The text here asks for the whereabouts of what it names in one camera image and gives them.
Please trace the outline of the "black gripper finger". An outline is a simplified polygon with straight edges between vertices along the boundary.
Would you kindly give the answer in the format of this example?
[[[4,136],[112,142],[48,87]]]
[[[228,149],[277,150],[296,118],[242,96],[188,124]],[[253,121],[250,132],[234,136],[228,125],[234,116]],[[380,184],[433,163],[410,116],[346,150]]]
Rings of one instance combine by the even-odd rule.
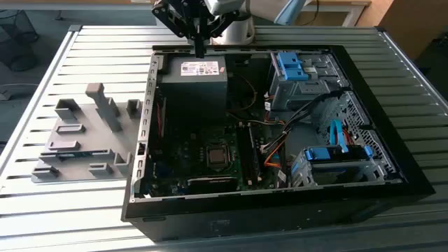
[[[206,42],[210,38],[221,35],[222,31],[228,28],[230,23],[237,19],[240,11],[232,11],[217,16],[212,20],[213,15],[206,10],[200,11],[200,58],[204,57],[206,52]]]
[[[188,4],[188,2],[154,2],[152,14],[177,37],[188,39],[193,46],[194,56],[200,58],[201,41],[193,20],[189,14],[184,13],[184,11],[189,11]]]

